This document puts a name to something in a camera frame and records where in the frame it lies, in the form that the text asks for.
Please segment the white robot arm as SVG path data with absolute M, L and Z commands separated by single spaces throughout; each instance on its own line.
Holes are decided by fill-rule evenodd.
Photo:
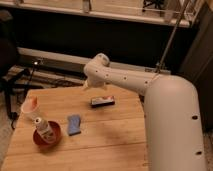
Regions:
M 144 97 L 149 171 L 207 171 L 198 93 L 183 77 L 115 69 L 97 54 L 84 66 L 85 87 L 107 83 Z

